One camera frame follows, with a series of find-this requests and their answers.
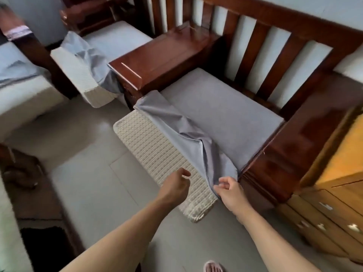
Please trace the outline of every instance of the textured foam cushion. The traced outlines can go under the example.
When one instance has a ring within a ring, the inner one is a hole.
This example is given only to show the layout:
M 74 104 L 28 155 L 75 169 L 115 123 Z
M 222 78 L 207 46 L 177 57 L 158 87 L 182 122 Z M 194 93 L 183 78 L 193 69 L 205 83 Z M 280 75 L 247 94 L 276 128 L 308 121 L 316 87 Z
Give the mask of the textured foam cushion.
M 0 88 L 0 141 L 64 100 L 65 97 L 43 76 Z
M 134 110 L 114 124 L 114 131 L 159 186 L 180 167 L 191 172 L 188 197 L 179 205 L 191 222 L 209 212 L 217 197 L 206 180 L 147 117 Z
M 161 94 L 216 141 L 240 172 L 283 118 L 197 68 Z
M 83 39 L 103 53 L 108 62 L 152 40 L 124 21 L 90 33 Z M 102 107 L 117 97 L 117 94 L 98 86 L 88 66 L 64 48 L 52 50 L 51 56 L 92 107 Z

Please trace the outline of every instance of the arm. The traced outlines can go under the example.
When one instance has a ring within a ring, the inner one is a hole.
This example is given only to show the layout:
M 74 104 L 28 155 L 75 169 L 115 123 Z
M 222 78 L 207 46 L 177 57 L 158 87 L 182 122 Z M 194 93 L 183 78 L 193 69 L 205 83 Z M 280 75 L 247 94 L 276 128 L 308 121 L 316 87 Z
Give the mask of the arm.
M 163 219 L 188 196 L 190 173 L 180 168 L 168 176 L 157 198 L 61 272 L 134 272 Z
M 219 179 L 214 186 L 226 207 L 237 216 L 251 235 L 269 272 L 319 272 L 311 262 L 295 250 L 249 204 L 241 185 L 231 177 Z

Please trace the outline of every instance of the foot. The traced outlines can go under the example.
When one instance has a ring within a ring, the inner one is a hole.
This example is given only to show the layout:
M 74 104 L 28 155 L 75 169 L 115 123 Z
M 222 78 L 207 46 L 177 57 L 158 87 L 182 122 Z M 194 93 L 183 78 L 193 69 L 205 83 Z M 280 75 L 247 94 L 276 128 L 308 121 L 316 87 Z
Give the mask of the foot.
M 204 272 L 223 272 L 223 269 L 219 263 L 210 260 L 204 265 Z

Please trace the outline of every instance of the floor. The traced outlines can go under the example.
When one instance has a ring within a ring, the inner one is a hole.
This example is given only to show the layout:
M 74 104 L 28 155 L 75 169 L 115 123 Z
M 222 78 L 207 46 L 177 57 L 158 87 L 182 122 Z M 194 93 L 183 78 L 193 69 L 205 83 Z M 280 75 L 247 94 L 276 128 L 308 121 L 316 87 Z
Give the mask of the floor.
M 94 109 L 79 96 L 16 130 L 6 143 L 37 156 L 84 243 L 90 247 L 152 200 L 156 183 L 113 132 L 128 113 L 118 100 Z M 255 208 L 303 255 L 337 271 L 246 185 Z M 208 260 L 227 271 L 267 271 L 246 229 L 219 202 L 199 223 L 178 210 L 166 217 L 143 260 L 144 271 L 197 272 Z

